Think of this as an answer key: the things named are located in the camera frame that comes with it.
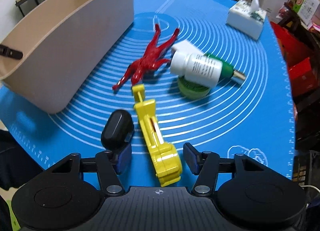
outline white bottle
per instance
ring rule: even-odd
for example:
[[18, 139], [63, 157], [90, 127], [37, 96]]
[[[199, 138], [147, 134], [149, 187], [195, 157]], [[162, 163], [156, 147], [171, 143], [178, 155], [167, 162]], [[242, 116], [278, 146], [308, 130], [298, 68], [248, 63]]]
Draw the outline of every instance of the white bottle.
[[200, 54], [176, 51], [171, 60], [170, 72], [184, 76], [190, 82], [214, 88], [220, 79], [223, 63]]

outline red toy figure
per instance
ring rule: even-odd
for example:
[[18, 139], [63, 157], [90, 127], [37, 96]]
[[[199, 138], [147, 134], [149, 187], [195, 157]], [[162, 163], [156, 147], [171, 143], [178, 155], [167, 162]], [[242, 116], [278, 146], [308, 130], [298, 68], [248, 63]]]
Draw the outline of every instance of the red toy figure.
[[140, 80], [142, 80], [143, 75], [147, 71], [156, 71], [159, 69], [161, 65], [171, 62], [170, 59], [159, 58], [174, 43], [179, 34], [179, 29], [176, 28], [171, 38], [159, 47], [157, 47], [161, 30], [158, 24], [155, 25], [155, 28], [156, 33], [153, 36], [151, 42], [148, 44], [146, 51], [143, 54], [143, 57], [137, 59], [135, 62], [128, 66], [127, 71], [124, 73], [124, 76], [120, 79], [120, 81], [117, 84], [115, 84], [112, 87], [113, 90], [119, 89], [129, 79], [130, 76], [132, 76], [132, 85], [137, 84]]

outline green object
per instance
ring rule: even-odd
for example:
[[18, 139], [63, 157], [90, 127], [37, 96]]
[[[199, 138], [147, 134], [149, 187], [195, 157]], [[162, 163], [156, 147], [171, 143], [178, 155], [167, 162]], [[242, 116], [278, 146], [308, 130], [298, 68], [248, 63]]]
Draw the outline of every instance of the green object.
[[225, 62], [221, 58], [216, 57], [213, 54], [208, 54], [207, 53], [205, 55], [208, 56], [209, 58], [214, 58], [214, 59], [220, 60], [222, 62], [222, 71], [221, 71], [221, 75], [220, 75], [220, 79], [219, 80], [222, 80], [222, 79], [225, 79], [225, 78], [230, 79], [230, 78], [233, 77], [233, 71], [235, 71], [235, 70], [234, 70], [232, 65], [230, 65], [227, 62]]
[[10, 217], [11, 217], [11, 225], [12, 225], [12, 229], [13, 231], [18, 231], [21, 229], [21, 227], [18, 224], [18, 221], [16, 219], [16, 216], [13, 214], [12, 208], [11, 208], [11, 200], [7, 201], [7, 204], [9, 206], [10, 209]]
[[184, 76], [178, 77], [178, 87], [180, 92], [191, 100], [201, 99], [210, 92], [210, 88], [187, 81]]
[[295, 13], [298, 13], [298, 11], [300, 10], [301, 6], [302, 6], [302, 3], [303, 3], [304, 0], [297, 0], [296, 1], [296, 4], [293, 6], [293, 11]]

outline blue table surface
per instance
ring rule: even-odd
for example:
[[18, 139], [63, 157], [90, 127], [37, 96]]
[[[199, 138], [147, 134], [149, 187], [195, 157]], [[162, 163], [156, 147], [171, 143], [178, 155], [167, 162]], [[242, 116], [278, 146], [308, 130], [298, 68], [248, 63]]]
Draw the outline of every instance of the blue table surface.
[[[132, 163], [120, 179], [126, 188], [159, 186], [133, 110], [131, 84], [126, 83], [117, 94], [111, 89], [127, 66], [143, 55], [157, 22], [162, 30], [159, 44], [179, 27], [176, 42], [187, 39], [247, 75], [241, 87], [223, 80], [201, 100], [181, 96], [177, 77], [166, 66], [154, 76], [145, 76], [146, 99], [156, 99], [163, 137], [176, 146], [182, 159], [183, 174], [175, 185], [190, 188], [196, 179], [182, 158], [185, 142], [221, 157], [245, 153], [291, 178], [295, 129], [286, 64], [268, 21], [258, 41], [226, 26], [228, 9], [234, 4], [231, 0], [134, 0], [133, 25], [62, 112], [48, 115], [2, 87], [0, 119], [28, 154], [47, 169], [70, 153], [94, 157], [104, 149], [100, 134], [109, 115], [115, 109], [126, 109], [132, 114], [135, 132]], [[220, 174], [218, 185], [229, 178]], [[85, 180], [99, 187], [96, 174], [86, 174]]]

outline green round container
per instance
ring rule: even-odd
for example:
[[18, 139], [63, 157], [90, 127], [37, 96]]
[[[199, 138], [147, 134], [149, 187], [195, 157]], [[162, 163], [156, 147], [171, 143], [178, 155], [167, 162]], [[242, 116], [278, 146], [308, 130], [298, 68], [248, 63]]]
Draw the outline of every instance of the green round container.
[[180, 92], [191, 100], [201, 99], [210, 92], [210, 88], [187, 81], [184, 76], [178, 77], [178, 87]]

